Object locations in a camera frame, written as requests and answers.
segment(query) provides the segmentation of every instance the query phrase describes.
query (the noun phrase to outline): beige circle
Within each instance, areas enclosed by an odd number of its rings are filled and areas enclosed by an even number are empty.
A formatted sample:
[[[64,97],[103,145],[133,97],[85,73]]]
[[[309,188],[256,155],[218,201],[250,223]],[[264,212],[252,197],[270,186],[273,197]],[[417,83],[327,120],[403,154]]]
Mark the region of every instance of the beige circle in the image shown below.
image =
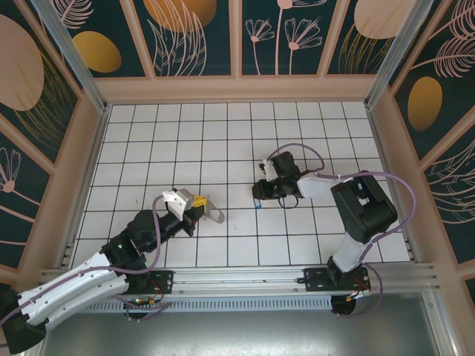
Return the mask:
[[[74,36],[73,42],[88,68],[110,73],[120,68],[122,57],[116,45],[101,33],[85,31]]]
[[[369,39],[395,37],[414,0],[359,0],[355,8],[356,30]]]
[[[182,2],[190,15],[194,13],[199,18],[203,27],[211,22],[216,14],[216,0],[143,0],[150,16],[160,26],[173,32],[184,32],[186,17]],[[170,6],[176,9],[181,25],[177,22],[177,18],[173,16],[174,11],[170,11]]]
[[[45,72],[35,41],[19,24],[0,15],[0,102],[13,110],[36,105]]]
[[[409,122],[418,131],[427,130],[439,115],[442,106],[442,87],[429,76],[423,76],[409,94],[407,114]]]

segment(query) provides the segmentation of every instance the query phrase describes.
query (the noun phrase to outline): gold circle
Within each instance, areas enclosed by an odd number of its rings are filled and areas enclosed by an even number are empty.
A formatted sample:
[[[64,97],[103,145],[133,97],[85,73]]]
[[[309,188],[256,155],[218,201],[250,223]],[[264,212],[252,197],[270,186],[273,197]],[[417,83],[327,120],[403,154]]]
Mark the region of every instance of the gold circle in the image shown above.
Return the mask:
[[[216,0],[143,0],[143,3],[150,16],[160,26],[172,32],[190,32],[194,26],[186,26],[188,21],[182,1],[190,15],[194,13],[203,27],[209,24],[216,14]]]
[[[122,64],[116,45],[101,33],[81,32],[74,36],[73,42],[86,65],[96,72],[114,72]]]
[[[395,37],[414,0],[358,0],[355,8],[356,30],[369,39]]]
[[[3,15],[0,33],[0,102],[13,110],[30,110],[43,92],[42,53],[22,26]]]
[[[442,87],[429,76],[419,79],[409,94],[407,114],[409,122],[418,131],[427,130],[439,115],[442,106]]]

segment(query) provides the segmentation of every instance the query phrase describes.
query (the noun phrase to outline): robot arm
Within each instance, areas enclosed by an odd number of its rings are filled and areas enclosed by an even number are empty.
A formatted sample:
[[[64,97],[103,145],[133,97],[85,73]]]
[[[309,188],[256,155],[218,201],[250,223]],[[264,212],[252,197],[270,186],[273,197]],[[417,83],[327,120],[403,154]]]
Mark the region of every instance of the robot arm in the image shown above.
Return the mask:
[[[361,258],[371,240],[397,221],[397,211],[372,176],[346,181],[336,176],[300,172],[290,152],[283,152],[260,165],[267,179],[252,187],[257,200],[280,199],[287,195],[313,198],[329,205],[336,203],[345,227],[340,248],[329,259],[328,272],[338,285],[343,273],[361,265]]]
[[[166,191],[163,199],[168,213],[159,218],[162,243],[181,230],[193,236],[196,222],[202,216],[217,223],[224,221],[223,213],[206,197],[193,196],[186,189]],[[20,305],[34,300],[2,326],[10,352],[16,354],[33,347],[45,337],[47,331],[95,302],[125,293],[131,288],[145,288],[150,273],[122,274],[105,269],[87,270],[91,267],[111,266],[140,271],[146,269],[144,253],[156,248],[157,233],[153,211],[144,210],[127,224],[124,231],[80,266],[30,291],[18,294],[9,290],[1,295],[0,319]],[[48,293],[39,299],[35,298],[54,285],[56,287]]]

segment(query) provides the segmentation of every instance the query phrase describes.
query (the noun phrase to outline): white grid floor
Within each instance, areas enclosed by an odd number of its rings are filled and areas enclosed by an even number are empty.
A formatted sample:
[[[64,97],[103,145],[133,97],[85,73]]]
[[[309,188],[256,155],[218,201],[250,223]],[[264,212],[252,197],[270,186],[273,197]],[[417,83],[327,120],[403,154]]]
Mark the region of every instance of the white grid floor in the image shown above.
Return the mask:
[[[344,236],[335,206],[301,200],[295,209],[284,210],[276,201],[254,208],[251,187],[264,178],[258,163],[290,142],[316,149],[328,174],[382,170],[361,102],[114,106],[71,265],[100,250],[172,187],[209,195],[226,221],[201,220],[194,237],[170,239],[159,267],[326,263]],[[303,148],[288,151],[302,170],[320,165]],[[387,183],[381,185],[389,194]],[[404,237],[394,234],[366,261],[409,259]]]

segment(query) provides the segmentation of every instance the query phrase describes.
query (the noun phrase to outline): yellow object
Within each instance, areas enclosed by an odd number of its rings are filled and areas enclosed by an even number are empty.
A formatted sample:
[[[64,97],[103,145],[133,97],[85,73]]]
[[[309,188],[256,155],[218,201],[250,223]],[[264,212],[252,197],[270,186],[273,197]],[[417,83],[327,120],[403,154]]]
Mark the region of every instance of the yellow object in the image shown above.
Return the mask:
[[[122,57],[116,45],[101,33],[85,31],[74,36],[86,65],[96,72],[110,73],[120,68]]]
[[[42,53],[22,26],[0,15],[0,102],[13,110],[30,110],[43,92]]]
[[[407,114],[418,131],[427,130],[436,121],[442,106],[442,87],[429,76],[419,79],[409,94]]]
[[[188,9],[191,21],[193,13],[198,17],[201,25],[205,27],[216,14],[216,0],[143,0],[150,16],[162,27],[173,32],[189,32],[191,28],[186,23],[184,6]]]
[[[393,38],[413,3],[414,0],[359,0],[355,7],[356,30],[369,39]]]
[[[197,208],[199,206],[206,205],[207,202],[208,202],[207,197],[202,197],[200,195],[195,195],[194,196],[194,201],[193,201],[193,208]]]

